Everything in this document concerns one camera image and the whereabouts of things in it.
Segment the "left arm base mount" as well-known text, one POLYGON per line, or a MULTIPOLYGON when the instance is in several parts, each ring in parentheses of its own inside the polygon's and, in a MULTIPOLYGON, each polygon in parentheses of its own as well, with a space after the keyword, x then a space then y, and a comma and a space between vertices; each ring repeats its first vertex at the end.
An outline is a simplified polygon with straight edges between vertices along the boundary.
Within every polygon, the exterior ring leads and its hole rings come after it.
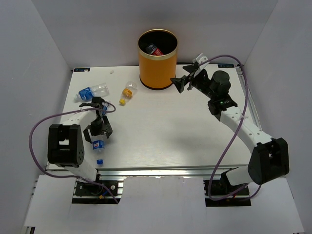
MULTIPOLYGON (((115 199, 120 202, 123 191, 123 178, 101 178, 98 183, 104 184, 115 199)), ((74 187, 72 204, 117 205, 111 194, 103 187, 77 180, 74 187)))

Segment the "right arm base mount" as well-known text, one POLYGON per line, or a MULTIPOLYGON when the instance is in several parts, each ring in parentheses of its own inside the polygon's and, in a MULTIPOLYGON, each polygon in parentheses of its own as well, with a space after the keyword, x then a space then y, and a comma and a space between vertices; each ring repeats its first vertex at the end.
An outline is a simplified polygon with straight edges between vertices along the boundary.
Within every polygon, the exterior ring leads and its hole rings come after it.
MULTIPOLYGON (((250 192, 248 186, 245 186, 239 192, 227 196, 225 199, 214 201, 208 197, 208 185, 209 180, 203 181, 204 192, 205 192, 205 205, 206 207, 249 207, 251 206, 250 192)), ((226 189, 221 185, 219 180, 213 180, 211 186, 211 196, 220 198, 226 196, 235 190, 242 187, 242 185, 231 186, 229 189, 226 189)))

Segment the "blue cap pepsi bottle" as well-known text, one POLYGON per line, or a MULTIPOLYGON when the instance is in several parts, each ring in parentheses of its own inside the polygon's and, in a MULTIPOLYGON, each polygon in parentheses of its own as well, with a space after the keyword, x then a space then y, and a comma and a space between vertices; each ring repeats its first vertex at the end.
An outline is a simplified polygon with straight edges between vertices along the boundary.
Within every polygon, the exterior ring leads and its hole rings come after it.
POLYGON ((95 137, 92 139, 92 151, 96 156, 96 164, 98 166, 103 166, 104 164, 104 149, 105 142, 100 137, 95 137))

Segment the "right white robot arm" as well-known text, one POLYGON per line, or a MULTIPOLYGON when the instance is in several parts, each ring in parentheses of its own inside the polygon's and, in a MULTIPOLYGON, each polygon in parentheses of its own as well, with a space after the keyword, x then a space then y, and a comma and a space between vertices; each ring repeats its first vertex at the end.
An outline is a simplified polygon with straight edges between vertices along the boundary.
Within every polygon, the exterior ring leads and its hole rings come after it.
POLYGON ((105 141, 106 168, 176 168, 231 166, 221 191, 232 194, 238 183, 250 182, 247 165, 255 147, 273 138, 242 112, 244 95, 237 72, 228 70, 230 95, 237 107, 220 118, 208 110, 208 98, 197 89, 179 93, 174 86, 155 91, 139 81, 139 68, 92 68, 84 74, 88 85, 105 82, 106 98, 116 106, 109 114, 113 133, 105 141))

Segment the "red label water bottle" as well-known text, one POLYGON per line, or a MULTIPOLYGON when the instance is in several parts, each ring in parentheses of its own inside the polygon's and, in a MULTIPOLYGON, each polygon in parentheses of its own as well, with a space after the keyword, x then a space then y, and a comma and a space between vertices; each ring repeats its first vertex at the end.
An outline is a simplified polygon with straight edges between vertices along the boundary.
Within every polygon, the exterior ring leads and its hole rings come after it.
POLYGON ((156 45, 154 45, 153 43, 149 43, 147 45, 146 52, 147 52, 147 54, 152 55, 152 56, 162 56, 163 55, 161 50, 156 45))

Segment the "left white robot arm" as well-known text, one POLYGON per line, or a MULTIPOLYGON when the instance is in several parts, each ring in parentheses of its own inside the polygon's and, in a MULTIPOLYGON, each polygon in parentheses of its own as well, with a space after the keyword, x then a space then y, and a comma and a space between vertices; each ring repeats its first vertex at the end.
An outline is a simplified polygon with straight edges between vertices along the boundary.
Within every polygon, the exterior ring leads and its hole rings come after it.
POLYGON ((98 169, 85 152, 84 143, 102 149, 103 140, 113 133, 105 104, 103 98, 93 97, 91 102, 82 103, 79 110, 71 111, 64 122, 52 124, 48 132, 48 162, 70 171, 80 180, 86 179, 86 189, 94 195, 102 191, 103 182, 98 179, 98 169))

